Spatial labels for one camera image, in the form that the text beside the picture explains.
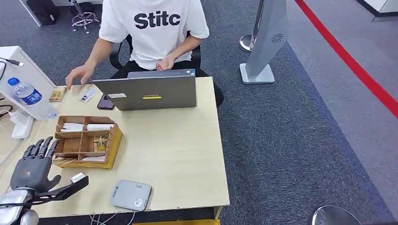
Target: water bottle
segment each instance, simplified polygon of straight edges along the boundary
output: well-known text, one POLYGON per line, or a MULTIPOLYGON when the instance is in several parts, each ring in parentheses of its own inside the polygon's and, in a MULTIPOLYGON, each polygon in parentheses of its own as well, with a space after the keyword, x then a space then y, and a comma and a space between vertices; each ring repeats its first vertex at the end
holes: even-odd
POLYGON ((51 107, 48 101, 43 100, 43 96, 32 85, 22 83, 16 77, 10 78, 8 84, 14 87, 15 97, 32 108, 40 109, 43 119, 50 120, 58 114, 58 111, 51 107))

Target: small box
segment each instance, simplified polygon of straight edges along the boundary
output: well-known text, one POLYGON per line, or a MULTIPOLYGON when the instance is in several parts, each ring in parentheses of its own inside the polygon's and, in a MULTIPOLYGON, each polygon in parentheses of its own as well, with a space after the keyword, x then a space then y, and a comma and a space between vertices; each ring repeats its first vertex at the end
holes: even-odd
POLYGON ((82 168, 104 168, 112 169, 120 141, 122 131, 119 126, 109 117, 97 116, 60 116, 54 137, 60 140, 55 149, 53 164, 61 168, 82 167, 82 168), (81 132, 61 132, 64 123, 81 123, 81 132), (114 124, 109 130, 87 131, 88 124, 114 124), (94 137, 108 136, 105 151, 95 151, 94 137), (105 157, 105 161, 83 161, 87 157, 105 157))

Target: laptop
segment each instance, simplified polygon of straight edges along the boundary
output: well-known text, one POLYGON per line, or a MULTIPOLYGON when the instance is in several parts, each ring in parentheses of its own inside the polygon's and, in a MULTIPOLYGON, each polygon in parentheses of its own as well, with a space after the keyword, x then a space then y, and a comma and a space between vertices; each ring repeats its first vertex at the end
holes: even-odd
POLYGON ((130 72, 93 83, 121 111, 196 107, 195 69, 130 72))

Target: gray carpet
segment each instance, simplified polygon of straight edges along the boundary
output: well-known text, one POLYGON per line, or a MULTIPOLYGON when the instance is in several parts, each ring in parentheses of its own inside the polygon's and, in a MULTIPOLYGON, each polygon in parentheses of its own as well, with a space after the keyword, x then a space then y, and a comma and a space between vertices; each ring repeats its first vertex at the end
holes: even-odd
MULTIPOLYGON (((17 9, 23 13, 19 2, 4 1, 2 17, 13 17, 17 9)), ((214 76, 226 97, 218 112, 231 206, 223 211, 222 223, 304 225, 325 204, 346 208, 361 222, 392 221, 289 44, 271 62, 274 84, 241 83, 237 68, 248 54, 237 41, 253 26, 257 1, 202 3, 211 30, 202 45, 202 67, 214 76)), ((95 27, 90 35, 74 33, 69 18, 64 11, 56 25, 43 28, 31 21, 8 20, 0 24, 0 45, 22 46, 56 84, 64 84, 64 76, 84 63, 98 32, 95 27)), ((95 78, 114 72, 104 62, 95 78)), ((118 215, 108 224, 125 224, 129 216, 118 215)), ((69 217, 40 223, 86 222, 87 217, 69 217)))
MULTIPOLYGON (((306 0, 353 58, 398 99, 398 21, 372 22, 356 0, 306 0)), ((297 6, 288 1, 289 44, 386 205, 398 219, 398 120, 357 78, 297 6)))

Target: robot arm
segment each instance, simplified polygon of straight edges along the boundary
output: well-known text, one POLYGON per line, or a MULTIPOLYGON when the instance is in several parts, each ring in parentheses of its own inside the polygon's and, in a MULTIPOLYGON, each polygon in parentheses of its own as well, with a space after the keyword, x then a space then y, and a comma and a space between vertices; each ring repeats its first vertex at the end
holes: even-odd
POLYGON ((79 173, 70 179, 69 185, 50 191, 61 180, 60 175, 52 180, 47 178, 59 142, 53 141, 48 148, 52 138, 29 146, 16 164, 10 181, 11 191, 0 195, 0 225, 37 225, 38 215, 31 210, 32 205, 65 200, 88 185, 88 176, 79 173))

